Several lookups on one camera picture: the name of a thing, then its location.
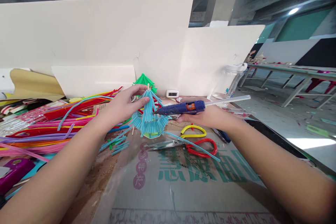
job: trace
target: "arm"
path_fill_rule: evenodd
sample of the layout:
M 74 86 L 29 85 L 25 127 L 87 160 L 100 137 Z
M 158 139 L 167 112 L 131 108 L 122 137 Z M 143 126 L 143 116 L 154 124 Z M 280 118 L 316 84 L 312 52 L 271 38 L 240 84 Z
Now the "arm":
M 9 200 L 0 211 L 1 223 L 59 223 L 81 188 L 106 133 L 149 101 L 148 97 L 130 101 L 132 95 L 141 95 L 146 89 L 135 85 L 120 92 Z
M 304 223 L 329 223 L 335 214 L 336 184 L 270 141 L 243 120 L 217 106 L 197 115 L 181 115 L 192 122 L 225 131 L 239 152 L 281 205 Z

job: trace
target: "scissor blade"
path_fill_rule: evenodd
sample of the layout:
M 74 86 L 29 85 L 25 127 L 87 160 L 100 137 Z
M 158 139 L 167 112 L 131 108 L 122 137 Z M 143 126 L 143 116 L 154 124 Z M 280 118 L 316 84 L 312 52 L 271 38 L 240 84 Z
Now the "scissor blade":
M 170 140 L 170 141 L 165 141 L 165 142 L 160 142 L 160 143 L 154 143 L 152 145 L 147 146 L 147 150 L 149 151 L 155 151 L 155 150 L 160 150 L 160 149 L 166 149 L 166 148 L 172 148 L 176 146 L 182 145 L 183 142 L 179 140 Z

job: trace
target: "blue glue gun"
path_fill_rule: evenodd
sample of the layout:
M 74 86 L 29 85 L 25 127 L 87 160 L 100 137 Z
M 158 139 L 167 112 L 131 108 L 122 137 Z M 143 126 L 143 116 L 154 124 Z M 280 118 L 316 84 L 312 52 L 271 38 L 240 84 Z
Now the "blue glue gun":
M 205 103 L 202 100 L 189 103 L 178 103 L 159 108 L 154 114 L 170 116 L 174 114 L 196 114 L 205 110 Z

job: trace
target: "purple container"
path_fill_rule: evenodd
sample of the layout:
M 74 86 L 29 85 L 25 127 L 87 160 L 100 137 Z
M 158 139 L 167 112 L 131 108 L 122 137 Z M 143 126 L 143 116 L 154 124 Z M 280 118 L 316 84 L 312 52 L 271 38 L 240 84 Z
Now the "purple container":
M 28 159 L 12 159 L 4 167 L 10 170 L 3 177 L 0 178 L 0 195 L 5 195 L 17 182 L 19 182 L 35 164 Z

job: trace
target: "plastic jar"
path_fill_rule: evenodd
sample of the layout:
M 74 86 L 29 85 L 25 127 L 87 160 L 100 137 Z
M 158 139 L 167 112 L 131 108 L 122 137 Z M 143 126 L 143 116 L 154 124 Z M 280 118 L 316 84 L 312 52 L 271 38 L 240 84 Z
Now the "plastic jar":
M 246 68 L 247 63 L 227 65 L 215 88 L 207 98 L 211 101 L 231 98 Z

